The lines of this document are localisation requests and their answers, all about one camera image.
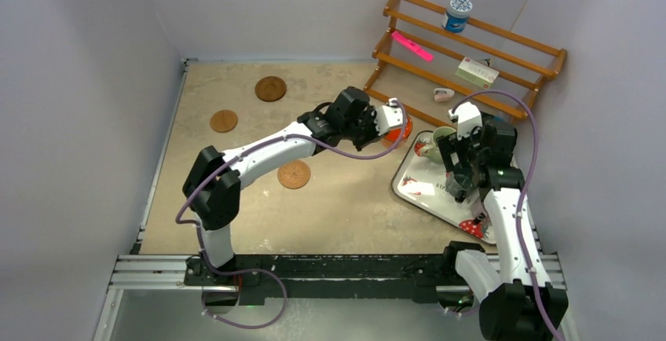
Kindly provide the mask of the light green mug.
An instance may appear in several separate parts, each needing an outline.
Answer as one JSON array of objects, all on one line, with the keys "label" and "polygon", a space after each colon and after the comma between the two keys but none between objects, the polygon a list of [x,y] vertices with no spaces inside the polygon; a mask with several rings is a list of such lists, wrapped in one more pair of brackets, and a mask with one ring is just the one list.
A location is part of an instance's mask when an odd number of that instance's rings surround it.
[{"label": "light green mug", "polygon": [[444,160],[437,144],[439,138],[456,135],[456,129],[450,126],[440,126],[432,132],[430,139],[423,142],[423,145],[415,149],[417,156],[427,158],[433,163],[443,164]]}]

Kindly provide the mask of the woven rattan coaster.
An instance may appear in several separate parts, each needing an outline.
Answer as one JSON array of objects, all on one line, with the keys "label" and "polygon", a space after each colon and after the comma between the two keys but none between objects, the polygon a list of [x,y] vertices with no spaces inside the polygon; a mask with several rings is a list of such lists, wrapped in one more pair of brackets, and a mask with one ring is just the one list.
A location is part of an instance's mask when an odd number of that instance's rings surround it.
[{"label": "woven rattan coaster", "polygon": [[297,159],[286,163],[277,170],[278,182],[287,189],[300,189],[305,186],[311,177],[309,166]]}]

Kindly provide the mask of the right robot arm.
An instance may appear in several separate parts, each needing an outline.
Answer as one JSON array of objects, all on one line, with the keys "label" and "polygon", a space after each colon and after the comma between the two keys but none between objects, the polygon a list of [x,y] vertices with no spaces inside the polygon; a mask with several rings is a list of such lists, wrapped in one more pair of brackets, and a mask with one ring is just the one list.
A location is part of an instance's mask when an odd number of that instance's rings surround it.
[{"label": "right robot arm", "polygon": [[436,140],[447,172],[445,189],[461,203],[473,193],[496,238],[499,269],[477,247],[450,247],[441,262],[446,281],[465,280],[478,301],[487,340],[560,340],[568,309],[565,290],[552,283],[529,221],[531,173],[513,166],[518,134],[465,101],[449,112],[456,132]]}]

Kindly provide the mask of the dark brown wooden coaster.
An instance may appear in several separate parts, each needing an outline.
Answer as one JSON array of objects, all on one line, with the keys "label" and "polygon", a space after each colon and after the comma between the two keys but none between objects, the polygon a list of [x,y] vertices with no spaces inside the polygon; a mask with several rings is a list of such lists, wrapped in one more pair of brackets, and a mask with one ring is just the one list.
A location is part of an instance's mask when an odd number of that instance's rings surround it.
[{"label": "dark brown wooden coaster", "polygon": [[254,87],[256,97],[265,102],[280,100],[287,92],[287,84],[277,76],[266,76],[259,79]]}]

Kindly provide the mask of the orange mug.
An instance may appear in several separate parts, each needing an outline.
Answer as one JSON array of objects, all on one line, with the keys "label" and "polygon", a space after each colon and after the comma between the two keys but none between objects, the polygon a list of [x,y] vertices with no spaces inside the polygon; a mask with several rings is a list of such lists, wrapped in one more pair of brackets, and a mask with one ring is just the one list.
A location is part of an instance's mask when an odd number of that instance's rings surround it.
[{"label": "orange mug", "polygon": [[398,140],[399,143],[397,144],[397,148],[400,148],[402,145],[404,145],[408,141],[413,130],[413,122],[411,116],[409,115],[407,116],[407,126],[405,127],[404,132],[402,134],[400,133],[400,130],[401,130],[400,127],[398,127],[396,130],[391,130],[387,135],[385,135],[382,138],[381,143],[385,147],[390,147],[396,140]]}]

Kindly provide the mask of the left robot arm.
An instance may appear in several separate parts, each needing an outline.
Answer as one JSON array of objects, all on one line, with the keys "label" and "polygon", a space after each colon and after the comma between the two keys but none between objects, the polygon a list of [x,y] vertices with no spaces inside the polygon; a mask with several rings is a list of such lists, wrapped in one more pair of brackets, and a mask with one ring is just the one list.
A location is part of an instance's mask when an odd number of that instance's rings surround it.
[{"label": "left robot arm", "polygon": [[206,261],[204,276],[216,285],[233,278],[230,225],[240,212],[240,195],[246,187],[288,163],[323,151],[363,160],[359,153],[339,149],[339,142],[350,141],[359,152],[392,130],[403,133],[406,121],[405,106],[398,99],[375,107],[363,90],[349,86],[333,101],[317,105],[268,137],[225,151],[214,146],[202,149],[183,185],[186,200],[176,222],[187,224],[183,215],[193,211],[189,223],[196,228],[199,252]]}]

